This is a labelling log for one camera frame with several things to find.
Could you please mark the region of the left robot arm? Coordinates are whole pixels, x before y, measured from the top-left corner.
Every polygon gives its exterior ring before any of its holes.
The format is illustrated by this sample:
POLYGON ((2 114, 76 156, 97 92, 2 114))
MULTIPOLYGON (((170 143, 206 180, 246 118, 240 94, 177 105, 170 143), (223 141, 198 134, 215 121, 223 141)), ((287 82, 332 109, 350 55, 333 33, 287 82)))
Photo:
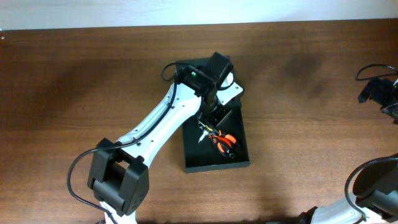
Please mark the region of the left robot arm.
POLYGON ((191 117, 199 141, 210 139, 226 159, 237 156, 236 138, 218 130, 227 104, 242 89, 235 83, 229 57, 214 53, 205 65, 175 62, 173 83, 162 101, 133 130, 116 142, 96 146, 88 187, 100 202, 105 223, 135 223, 136 210, 149 191, 149 168, 173 133, 191 117))

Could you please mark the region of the dark green box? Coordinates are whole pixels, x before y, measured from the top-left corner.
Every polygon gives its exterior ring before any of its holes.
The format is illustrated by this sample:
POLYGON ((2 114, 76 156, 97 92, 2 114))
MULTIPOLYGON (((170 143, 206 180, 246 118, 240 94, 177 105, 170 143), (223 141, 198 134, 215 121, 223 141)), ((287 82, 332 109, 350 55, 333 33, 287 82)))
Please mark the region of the dark green box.
POLYGON ((250 164, 241 112, 241 97, 244 93, 226 104, 232 110, 219 125, 211 125, 237 139, 242 148, 238 158, 232 161, 224 159, 208 138, 198 143, 202 134, 198 127, 200 106, 203 101, 213 103, 219 100, 217 91, 226 89, 221 84, 230 72, 234 72, 230 58, 218 52, 210 58, 182 60, 177 63, 178 88, 175 102, 178 103, 178 115, 184 120, 182 131, 186 173, 240 168, 250 164))

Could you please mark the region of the orange black long-nose pliers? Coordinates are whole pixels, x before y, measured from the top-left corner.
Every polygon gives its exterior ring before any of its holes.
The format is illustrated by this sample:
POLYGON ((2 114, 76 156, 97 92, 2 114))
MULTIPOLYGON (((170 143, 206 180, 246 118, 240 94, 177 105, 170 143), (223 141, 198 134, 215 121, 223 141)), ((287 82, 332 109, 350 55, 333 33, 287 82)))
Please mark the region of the orange black long-nose pliers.
POLYGON ((242 148, 233 135, 224 133, 211 126, 206 126, 206 129, 209 132, 208 138, 221 157, 230 161, 238 158, 242 148))

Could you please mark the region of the yellow black screwdriver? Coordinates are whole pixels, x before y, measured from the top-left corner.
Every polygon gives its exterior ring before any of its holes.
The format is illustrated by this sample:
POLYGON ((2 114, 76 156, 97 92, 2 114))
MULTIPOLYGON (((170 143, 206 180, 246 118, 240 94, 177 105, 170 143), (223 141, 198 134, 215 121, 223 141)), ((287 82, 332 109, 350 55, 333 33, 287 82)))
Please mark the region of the yellow black screwdriver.
POLYGON ((209 127, 205 123, 202 123, 201 121, 198 122, 198 127, 202 130, 202 134, 198 140, 198 143, 200 143, 202 142, 202 140, 204 140, 205 137, 213 132, 213 128, 209 127))

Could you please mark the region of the red diagonal cutting pliers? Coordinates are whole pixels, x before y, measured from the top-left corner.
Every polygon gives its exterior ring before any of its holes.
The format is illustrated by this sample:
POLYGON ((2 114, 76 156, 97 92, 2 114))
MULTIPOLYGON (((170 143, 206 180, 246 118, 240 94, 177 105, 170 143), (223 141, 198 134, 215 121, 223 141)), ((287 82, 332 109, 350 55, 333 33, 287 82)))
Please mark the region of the red diagonal cutting pliers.
POLYGON ((224 136, 210 135, 208 138, 213 142, 214 147, 219 151, 224 151, 225 149, 232 149, 233 142, 224 136))

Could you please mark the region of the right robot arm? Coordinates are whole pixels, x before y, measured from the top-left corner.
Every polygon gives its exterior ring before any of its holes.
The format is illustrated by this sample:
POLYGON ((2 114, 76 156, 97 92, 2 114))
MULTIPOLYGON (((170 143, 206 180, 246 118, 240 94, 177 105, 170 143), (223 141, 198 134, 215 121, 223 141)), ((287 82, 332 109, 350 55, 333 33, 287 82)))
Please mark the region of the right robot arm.
MULTIPOLYGON (((373 100, 397 123, 397 82, 373 78, 358 101, 373 100)), ((345 183, 345 197, 303 212, 297 223, 393 223, 397 221, 397 154, 361 164, 345 183)))

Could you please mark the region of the silver ring wrench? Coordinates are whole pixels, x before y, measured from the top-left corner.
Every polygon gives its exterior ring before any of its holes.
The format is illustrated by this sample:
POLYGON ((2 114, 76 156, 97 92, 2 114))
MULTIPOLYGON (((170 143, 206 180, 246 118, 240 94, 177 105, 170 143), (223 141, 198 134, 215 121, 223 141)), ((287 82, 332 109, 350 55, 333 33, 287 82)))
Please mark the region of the silver ring wrench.
POLYGON ((201 121, 198 122, 198 127, 202 130, 202 134, 198 139, 198 143, 201 143, 205 138, 208 138, 215 150, 222 157, 225 159, 234 159, 236 157, 234 148, 238 145, 238 143, 234 136, 224 133, 221 130, 201 121))

